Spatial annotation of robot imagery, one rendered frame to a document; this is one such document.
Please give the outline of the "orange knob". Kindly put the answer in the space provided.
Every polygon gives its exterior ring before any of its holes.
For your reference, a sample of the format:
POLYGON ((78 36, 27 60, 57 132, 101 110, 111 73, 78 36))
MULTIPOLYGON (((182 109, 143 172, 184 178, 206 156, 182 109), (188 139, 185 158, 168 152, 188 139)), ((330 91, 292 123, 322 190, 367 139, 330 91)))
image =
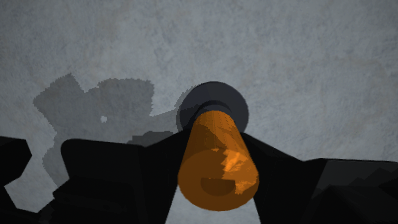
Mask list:
POLYGON ((197 117, 177 176, 184 198, 201 209, 236 209, 254 197, 258 175, 229 115, 208 111, 197 117))

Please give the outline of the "dark round pedestal with shaft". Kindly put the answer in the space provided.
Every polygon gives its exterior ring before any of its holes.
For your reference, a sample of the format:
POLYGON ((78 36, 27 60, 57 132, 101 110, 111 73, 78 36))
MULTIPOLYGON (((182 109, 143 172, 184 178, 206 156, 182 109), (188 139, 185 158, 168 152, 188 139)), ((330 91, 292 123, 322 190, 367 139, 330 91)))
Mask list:
POLYGON ((191 129, 197 117, 208 111, 221 111, 229 115, 240 132, 249 123, 249 107, 242 94, 234 87, 219 81, 202 83, 191 90, 180 108, 182 129, 191 129))

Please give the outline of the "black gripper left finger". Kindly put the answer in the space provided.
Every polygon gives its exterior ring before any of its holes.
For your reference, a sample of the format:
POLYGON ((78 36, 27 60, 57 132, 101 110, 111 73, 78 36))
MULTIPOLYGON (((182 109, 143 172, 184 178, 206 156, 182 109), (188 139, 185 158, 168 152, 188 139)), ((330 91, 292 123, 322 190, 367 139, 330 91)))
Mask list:
POLYGON ((73 175, 129 183, 140 224, 165 224, 191 129, 151 146, 68 139, 61 145, 69 179, 73 175))

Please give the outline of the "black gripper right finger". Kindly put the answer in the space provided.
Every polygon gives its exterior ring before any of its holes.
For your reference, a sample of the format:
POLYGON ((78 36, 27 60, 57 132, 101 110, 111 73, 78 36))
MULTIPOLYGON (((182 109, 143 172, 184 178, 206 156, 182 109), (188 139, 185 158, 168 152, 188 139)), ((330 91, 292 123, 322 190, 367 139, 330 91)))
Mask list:
POLYGON ((240 132, 259 176, 253 199, 261 224, 309 224, 333 185, 398 190, 398 162, 326 159, 301 161, 240 132))

